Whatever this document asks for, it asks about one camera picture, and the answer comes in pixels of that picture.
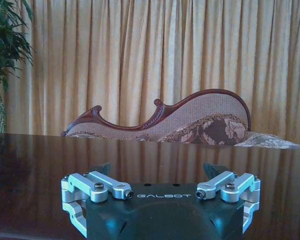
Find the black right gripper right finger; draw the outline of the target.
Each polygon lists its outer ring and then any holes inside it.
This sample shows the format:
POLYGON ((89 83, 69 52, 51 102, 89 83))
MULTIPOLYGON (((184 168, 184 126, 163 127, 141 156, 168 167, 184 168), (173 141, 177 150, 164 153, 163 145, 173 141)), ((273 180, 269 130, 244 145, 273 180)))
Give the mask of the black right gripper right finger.
POLYGON ((260 207, 261 180, 251 174, 238 175, 222 165, 203 164, 208 181, 196 187, 199 200, 211 200, 220 193, 220 198, 228 204, 244 201, 242 232, 245 233, 253 221, 253 214, 260 207))

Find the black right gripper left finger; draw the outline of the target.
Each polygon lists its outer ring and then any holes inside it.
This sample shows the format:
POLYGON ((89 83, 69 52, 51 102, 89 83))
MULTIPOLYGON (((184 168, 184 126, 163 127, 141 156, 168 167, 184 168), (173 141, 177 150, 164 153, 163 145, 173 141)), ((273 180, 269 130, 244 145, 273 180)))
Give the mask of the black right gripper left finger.
POLYGON ((95 204, 104 203, 111 194, 117 200, 130 200, 134 196, 127 182, 117 181, 99 171, 66 175, 60 182, 62 209, 69 214, 72 225, 87 237, 87 220, 83 209, 90 199, 95 204))

